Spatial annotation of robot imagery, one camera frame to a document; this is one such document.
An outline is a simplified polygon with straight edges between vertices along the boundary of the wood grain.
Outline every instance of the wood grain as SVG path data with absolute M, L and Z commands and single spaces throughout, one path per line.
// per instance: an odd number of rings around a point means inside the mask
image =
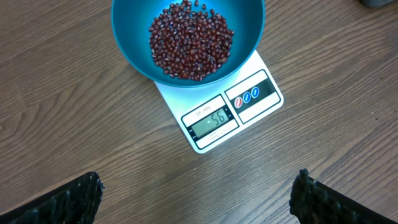
M 199 155 L 116 47 L 111 1 L 4 1 L 0 213 L 93 170 L 96 223 L 298 223 L 306 167 L 398 222 L 398 4 L 266 4 L 257 50 L 285 104 Z

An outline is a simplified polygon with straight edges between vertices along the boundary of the kitchen scale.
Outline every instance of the kitchen scale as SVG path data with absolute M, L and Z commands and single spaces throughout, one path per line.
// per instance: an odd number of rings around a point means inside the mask
M 197 153 L 208 152 L 284 103 L 257 51 L 237 72 L 211 85 L 155 84 Z

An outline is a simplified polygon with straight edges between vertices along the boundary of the adzuki bean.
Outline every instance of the adzuki bean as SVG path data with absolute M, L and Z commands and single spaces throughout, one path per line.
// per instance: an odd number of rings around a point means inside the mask
M 228 61 L 234 31 L 214 9 L 208 17 L 207 12 L 192 11 L 191 5 L 183 0 L 163 9 L 149 27 L 149 45 L 155 65 L 165 75 L 202 81 Z

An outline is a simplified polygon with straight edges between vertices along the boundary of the black object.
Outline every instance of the black object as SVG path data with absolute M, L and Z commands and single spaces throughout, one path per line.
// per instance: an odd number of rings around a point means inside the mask
M 63 186 L 0 216 L 8 224 L 91 224 L 101 203 L 103 184 L 88 172 Z
M 314 181 L 306 169 L 294 180 L 289 205 L 301 224 L 397 224 Z
M 369 7 L 381 7 L 387 3 L 393 2 L 395 0 L 361 0 L 363 4 Z

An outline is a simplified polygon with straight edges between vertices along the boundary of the bowl rim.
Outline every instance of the bowl rim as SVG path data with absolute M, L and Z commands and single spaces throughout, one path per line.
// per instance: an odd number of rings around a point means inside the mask
M 200 84 L 200 82 L 197 82 L 197 83 L 199 83 L 199 84 L 197 84 L 197 85 L 178 85 L 178 84 L 173 84 L 173 83 L 169 83 L 169 82 L 163 82 L 163 81 L 161 81 L 161 80 L 158 80 L 158 79 L 156 79 L 156 78 L 154 78 L 154 77 L 152 77 L 152 76 L 146 74 L 146 73 L 143 72 L 139 67 L 137 67 L 137 65 L 134 64 L 134 63 L 130 60 L 130 58 L 126 55 L 126 53 L 124 52 L 123 48 L 121 47 L 121 45 L 120 45 L 120 43 L 119 43 L 119 39 L 118 39 L 118 36 L 116 35 L 115 28 L 114 28 L 113 14 L 114 14 L 114 3 L 115 3 L 115 1 L 116 1 L 116 0 L 112 0 L 112 8 L 111 8 L 112 32 L 113 32 L 113 36 L 114 36 L 115 41 L 116 41 L 116 45 L 119 47 L 119 49 L 120 49 L 120 51 L 122 52 L 124 58 L 127 59 L 127 61 L 128 61 L 139 73 L 143 74 L 145 77 L 149 78 L 150 80 L 152 80 L 152 81 L 154 81 L 154 82 L 157 82 L 157 83 L 161 83 L 161 84 L 163 84 L 163 85 L 174 86 L 174 87 L 179 87 L 179 88 L 194 88 L 194 87 L 200 87 L 200 86 L 211 85 L 211 84 L 214 84 L 214 83 L 216 83 L 216 82 L 219 82 L 219 81 L 225 79 L 226 77 L 229 77 L 230 75 L 232 75 L 233 73 L 235 73 L 236 71 L 238 71 L 238 70 L 247 62 L 247 60 L 249 60 L 250 56 L 251 56 L 251 55 L 253 54 L 253 52 L 257 49 L 257 47 L 258 47 L 258 45 L 259 45 L 259 43 L 260 43 L 261 37 L 262 37 L 262 33 L 264 32 L 264 25 L 265 25 L 265 23 L 266 23 L 266 13 L 267 13 L 267 12 L 266 12 L 266 3 L 265 3 L 265 0 L 261 0 L 261 2 L 262 2 L 262 4 L 261 4 L 261 6 L 262 6 L 262 14 L 263 14 L 263 17 L 262 17 L 262 24 L 261 24 L 261 30 L 260 30 L 260 33 L 259 33 L 259 37 L 257 38 L 256 44 L 254 45 L 253 49 L 251 50 L 250 54 L 246 57 L 246 59 L 245 59 L 238 67 L 236 67 L 231 73 L 229 73 L 229 74 L 227 74 L 227 75 L 225 75 L 225 76 L 223 76 L 223 77 L 221 77 L 221 78 L 219 78 L 219 79 L 217 79 L 217 80 L 214 80 L 214 81 L 212 81 L 212 82 L 203 83 L 203 84 Z

